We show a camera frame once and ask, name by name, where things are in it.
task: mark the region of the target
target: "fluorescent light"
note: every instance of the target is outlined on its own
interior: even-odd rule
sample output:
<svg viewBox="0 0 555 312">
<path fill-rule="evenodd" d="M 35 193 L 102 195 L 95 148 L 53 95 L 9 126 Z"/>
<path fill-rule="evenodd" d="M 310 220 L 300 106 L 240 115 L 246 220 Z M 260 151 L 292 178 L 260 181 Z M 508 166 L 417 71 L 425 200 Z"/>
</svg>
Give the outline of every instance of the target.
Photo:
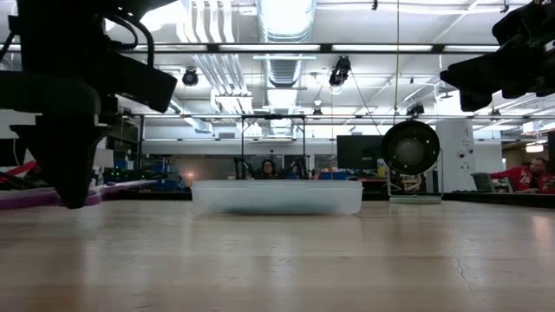
<svg viewBox="0 0 555 312">
<path fill-rule="evenodd" d="M 324 114 L 324 115 L 314 115 L 314 114 L 310 114 L 310 115 L 306 115 L 307 119 L 349 119 L 349 118 L 356 118 L 356 115 L 342 115 L 342 114 L 337 114 L 337 115 L 328 115 L 328 114 Z"/>
<path fill-rule="evenodd" d="M 174 142 L 177 141 L 177 139 L 144 139 L 144 141 L 150 141 L 150 142 Z"/>
<path fill-rule="evenodd" d="M 241 115 L 237 114 L 189 114 L 184 115 L 184 117 L 193 117 L 193 118 L 206 118 L 206 119 L 241 119 Z"/>
<path fill-rule="evenodd" d="M 8 52 L 21 52 L 21 44 L 12 43 L 8 48 Z"/>
<path fill-rule="evenodd" d="M 432 50 L 431 45 L 399 45 L 401 52 L 429 52 Z M 353 52 L 395 52 L 396 44 L 379 45 L 379 44 L 334 44 L 331 46 L 332 51 L 353 51 Z"/>
<path fill-rule="evenodd" d="M 500 48 L 496 45 L 447 45 L 443 49 L 445 52 L 476 52 L 476 53 L 487 53 L 495 52 Z"/>
<path fill-rule="evenodd" d="M 544 146 L 543 145 L 533 145 L 533 146 L 527 146 L 526 147 L 526 152 L 527 153 L 541 153 L 544 151 Z"/>
<path fill-rule="evenodd" d="M 139 44 L 135 50 L 148 50 L 146 44 Z M 205 44 L 155 44 L 156 52 L 206 52 L 208 48 Z"/>
<path fill-rule="evenodd" d="M 179 114 L 145 114 L 143 115 L 145 118 L 150 119 L 163 119 L 163 118 L 181 118 Z"/>
<path fill-rule="evenodd" d="M 315 61 L 316 57 L 313 55 L 255 55 L 252 59 L 255 61 Z"/>
<path fill-rule="evenodd" d="M 319 44 L 222 44 L 219 46 L 221 51 L 318 51 Z"/>
</svg>

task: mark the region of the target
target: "cable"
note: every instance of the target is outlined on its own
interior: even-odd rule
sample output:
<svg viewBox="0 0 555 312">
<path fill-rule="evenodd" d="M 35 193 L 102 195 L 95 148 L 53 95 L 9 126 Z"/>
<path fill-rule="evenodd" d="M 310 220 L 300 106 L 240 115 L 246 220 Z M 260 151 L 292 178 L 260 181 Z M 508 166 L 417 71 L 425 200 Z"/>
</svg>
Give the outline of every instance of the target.
<svg viewBox="0 0 555 312">
<path fill-rule="evenodd" d="M 111 40 L 110 41 L 111 48 L 116 49 L 120 52 L 127 52 L 137 48 L 137 46 L 139 45 L 139 37 L 137 36 L 137 32 L 135 31 L 133 26 L 127 20 L 121 18 L 121 16 L 110 16 L 108 17 L 108 19 L 114 23 L 117 23 L 121 27 L 124 27 L 125 29 L 129 30 L 134 38 L 133 43 L 123 43 L 123 42 Z"/>
<path fill-rule="evenodd" d="M 8 38 L 6 39 L 6 42 L 4 43 L 2 50 L 0 51 L 0 61 L 3 60 L 3 56 L 6 55 L 6 52 L 8 52 L 11 42 L 14 41 L 15 36 L 16 34 L 14 34 L 13 32 L 10 32 L 10 34 L 8 35 Z"/>
<path fill-rule="evenodd" d="M 139 29 L 143 33 L 143 35 L 147 39 L 147 46 L 148 46 L 147 66 L 149 68 L 154 68 L 154 38 L 153 38 L 153 34 L 150 33 L 150 31 L 148 30 L 148 28 L 145 25 L 143 25 L 139 20 L 137 20 L 136 18 L 134 18 L 132 16 L 120 16 L 120 18 L 130 22 L 134 27 L 136 27 L 137 29 Z"/>
<path fill-rule="evenodd" d="M 14 139 L 14 149 L 13 149 L 13 152 L 14 152 L 14 159 L 16 160 L 17 166 L 21 166 L 21 165 L 19 164 L 19 159 L 17 159 L 16 142 L 17 142 L 17 139 Z"/>
<path fill-rule="evenodd" d="M 396 60 L 396 69 L 395 69 L 395 105 L 393 106 L 393 125 L 395 125 L 395 117 L 397 116 L 397 109 L 399 109 L 397 100 L 399 98 L 399 59 L 400 59 L 400 51 L 399 51 L 399 44 L 401 41 L 401 14 L 400 9 L 401 2 L 397 0 L 397 60 Z"/>
<path fill-rule="evenodd" d="M 355 82 L 356 90 L 358 91 L 358 94 L 361 96 L 362 103 L 364 103 L 364 106 L 366 107 L 366 110 L 368 111 L 368 115 L 370 116 L 370 119 L 372 120 L 372 123 L 374 124 L 375 129 L 378 131 L 378 134 L 382 135 L 382 132 L 380 131 L 380 128 L 378 127 L 378 125 L 374 121 L 374 116 L 372 116 L 372 113 L 370 112 L 370 109 L 368 108 L 368 105 L 366 104 L 366 101 L 364 100 L 364 96 L 362 95 L 362 91 L 358 87 L 358 82 L 356 82 L 355 73 L 353 73 L 352 70 L 350 71 L 350 75 L 353 76 L 353 81 Z"/>
</svg>

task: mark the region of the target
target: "woman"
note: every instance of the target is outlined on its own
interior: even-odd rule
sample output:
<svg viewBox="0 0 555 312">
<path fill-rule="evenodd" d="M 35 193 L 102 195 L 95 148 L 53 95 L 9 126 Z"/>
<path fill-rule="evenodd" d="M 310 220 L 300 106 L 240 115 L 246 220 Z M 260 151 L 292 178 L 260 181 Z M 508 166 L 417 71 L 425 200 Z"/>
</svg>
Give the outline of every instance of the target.
<svg viewBox="0 0 555 312">
<path fill-rule="evenodd" d="M 261 179 L 277 179 L 276 176 L 276 163 L 271 159 L 262 162 L 262 176 Z"/>
</svg>

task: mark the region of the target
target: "red shirt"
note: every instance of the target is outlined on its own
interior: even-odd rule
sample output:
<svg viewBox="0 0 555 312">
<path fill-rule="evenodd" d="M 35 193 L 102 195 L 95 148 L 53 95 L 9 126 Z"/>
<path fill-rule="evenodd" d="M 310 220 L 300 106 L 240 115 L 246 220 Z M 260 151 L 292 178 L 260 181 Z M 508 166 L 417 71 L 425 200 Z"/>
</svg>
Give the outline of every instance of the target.
<svg viewBox="0 0 555 312">
<path fill-rule="evenodd" d="M 525 166 L 492 173 L 491 176 L 492 179 L 509 178 L 514 191 L 524 191 L 532 188 L 532 179 L 535 179 L 540 193 L 555 194 L 555 176 L 543 173 L 534 177 L 530 169 Z"/>
</svg>

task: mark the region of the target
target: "computer monitor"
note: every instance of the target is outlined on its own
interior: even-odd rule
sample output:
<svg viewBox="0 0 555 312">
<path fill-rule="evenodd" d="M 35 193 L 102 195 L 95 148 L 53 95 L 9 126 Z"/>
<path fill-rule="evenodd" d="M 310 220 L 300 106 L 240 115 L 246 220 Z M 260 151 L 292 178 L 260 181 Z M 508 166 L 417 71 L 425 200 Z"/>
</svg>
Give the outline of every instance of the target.
<svg viewBox="0 0 555 312">
<path fill-rule="evenodd" d="M 381 135 L 338 135 L 337 167 L 340 169 L 377 169 L 382 158 Z"/>
</svg>

